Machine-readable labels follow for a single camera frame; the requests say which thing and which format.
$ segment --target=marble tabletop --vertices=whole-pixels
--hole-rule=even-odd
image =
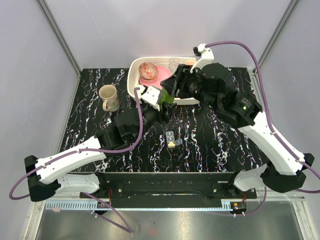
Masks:
[[[241,92],[254,94],[246,68],[229,68]],[[128,68],[84,69],[60,151],[74,147],[107,127],[114,116],[135,101],[127,92]],[[104,112],[98,90],[107,84],[118,90],[120,109]],[[183,145],[167,148],[164,133],[173,131]],[[154,124],[142,135],[138,146],[75,169],[76,172],[238,172],[267,162],[263,152],[246,136],[219,120],[203,104],[179,105],[168,124]]]

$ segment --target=beige mug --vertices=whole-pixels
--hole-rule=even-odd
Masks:
[[[113,85],[104,85],[99,89],[99,96],[103,100],[102,108],[104,111],[115,112],[119,109],[118,91]]]

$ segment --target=clear glass cup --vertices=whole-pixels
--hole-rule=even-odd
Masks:
[[[171,74],[175,73],[175,71],[178,68],[179,63],[180,63],[179,58],[176,58],[176,57],[170,58],[170,60],[169,60],[169,71],[171,72]]]

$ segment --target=gray wall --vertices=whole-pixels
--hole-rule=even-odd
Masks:
[[[9,191],[26,156],[54,154],[77,81],[35,0],[0,1],[0,73],[0,239],[18,240],[32,203]]]
[[[46,0],[81,68],[128,68],[139,57],[189,56],[236,40],[262,54],[290,0]],[[214,48],[226,66],[253,67],[239,46]]]
[[[320,172],[320,1],[300,1],[262,66],[275,126],[300,151],[312,153]],[[306,171],[304,189],[320,189]],[[320,194],[306,194],[320,236]]]

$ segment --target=small tray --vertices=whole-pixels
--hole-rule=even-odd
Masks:
[[[184,64],[187,61],[196,61],[195,57],[176,57],[176,56],[161,56],[161,57],[140,57],[136,60],[134,60],[131,63],[129,73],[128,73],[128,79],[126,83],[126,88],[129,93],[129,95],[135,99],[134,94],[134,88],[139,85],[139,66],[140,64],[144,62],[153,63],[156,66],[162,66],[165,68],[169,68],[169,60],[171,58],[178,58],[181,64]],[[178,105],[193,105],[198,104],[199,101],[195,100],[194,98],[186,98],[186,99],[180,99],[175,98],[174,103]]]

